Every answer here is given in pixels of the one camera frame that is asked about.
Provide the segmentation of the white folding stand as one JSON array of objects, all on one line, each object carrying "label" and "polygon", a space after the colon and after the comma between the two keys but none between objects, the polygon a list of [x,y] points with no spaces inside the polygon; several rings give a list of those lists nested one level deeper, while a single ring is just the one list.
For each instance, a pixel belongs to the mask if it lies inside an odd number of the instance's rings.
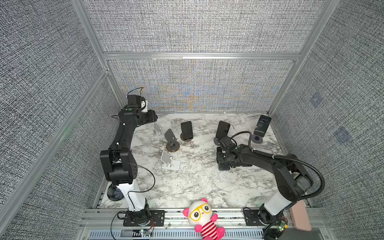
[{"label": "white folding stand", "polygon": [[163,128],[160,127],[156,122],[153,123],[153,130],[155,136],[161,136],[163,134]]},{"label": "white folding stand", "polygon": [[180,169],[181,162],[174,160],[166,151],[162,152],[161,162],[164,170],[178,171]]}]

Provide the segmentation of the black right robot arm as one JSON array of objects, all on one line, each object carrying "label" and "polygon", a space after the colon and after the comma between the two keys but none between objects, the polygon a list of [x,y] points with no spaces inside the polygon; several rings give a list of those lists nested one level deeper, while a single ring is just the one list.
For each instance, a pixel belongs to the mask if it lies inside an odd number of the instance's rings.
[{"label": "black right robot arm", "polygon": [[259,221],[264,225],[274,223],[284,209],[299,202],[314,181],[302,163],[292,154],[279,159],[266,153],[257,153],[248,145],[236,145],[230,137],[217,140],[217,162],[220,171],[228,171],[236,167],[255,166],[272,173],[278,190],[259,208]]}]

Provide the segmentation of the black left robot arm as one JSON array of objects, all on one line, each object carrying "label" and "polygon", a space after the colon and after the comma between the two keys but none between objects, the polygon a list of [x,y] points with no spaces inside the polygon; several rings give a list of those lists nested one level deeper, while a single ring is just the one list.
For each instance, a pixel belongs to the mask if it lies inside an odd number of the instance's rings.
[{"label": "black left robot arm", "polygon": [[128,103],[119,113],[112,115],[120,125],[109,148],[100,152],[100,160],[106,180],[117,187],[128,202],[128,224],[146,226],[151,222],[150,207],[136,181],[140,166],[133,156],[131,144],[136,128],[156,122],[158,116],[147,109],[144,97],[127,95],[127,99]]}]

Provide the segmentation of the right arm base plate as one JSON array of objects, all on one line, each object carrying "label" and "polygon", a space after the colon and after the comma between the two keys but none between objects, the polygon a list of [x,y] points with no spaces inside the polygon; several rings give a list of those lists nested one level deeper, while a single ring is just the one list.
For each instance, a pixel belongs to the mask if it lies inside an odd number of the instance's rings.
[{"label": "right arm base plate", "polygon": [[254,226],[267,226],[268,224],[265,224],[261,217],[260,217],[260,210],[259,209],[250,209],[248,207],[243,208],[243,215],[244,220],[246,223],[246,226],[248,227],[254,227]]}]

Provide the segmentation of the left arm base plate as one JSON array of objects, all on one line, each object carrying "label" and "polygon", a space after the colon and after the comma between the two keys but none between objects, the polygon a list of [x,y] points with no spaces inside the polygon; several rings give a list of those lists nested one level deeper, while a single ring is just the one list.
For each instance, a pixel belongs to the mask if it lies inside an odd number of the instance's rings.
[{"label": "left arm base plate", "polygon": [[128,212],[124,218],[124,227],[144,227],[149,228],[152,225],[155,227],[163,227],[165,222],[164,210],[150,210],[149,214],[138,215],[139,212]]}]

